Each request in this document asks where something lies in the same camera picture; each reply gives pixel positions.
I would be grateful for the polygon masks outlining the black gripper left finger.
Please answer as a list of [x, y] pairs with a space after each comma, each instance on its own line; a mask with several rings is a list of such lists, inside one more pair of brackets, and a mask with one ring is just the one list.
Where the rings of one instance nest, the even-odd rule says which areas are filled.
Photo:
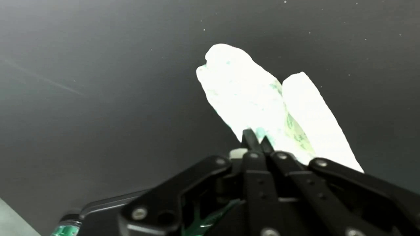
[[118, 215], [121, 236], [262, 236], [278, 203], [268, 168], [272, 148], [252, 130], [237, 159], [212, 155], [130, 201]]

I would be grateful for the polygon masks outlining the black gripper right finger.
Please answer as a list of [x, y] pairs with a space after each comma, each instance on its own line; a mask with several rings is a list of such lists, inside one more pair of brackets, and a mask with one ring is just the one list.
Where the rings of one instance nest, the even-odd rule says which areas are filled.
[[327, 236], [420, 236], [419, 195], [329, 159], [315, 157], [303, 168], [290, 152], [262, 151], [299, 193]]

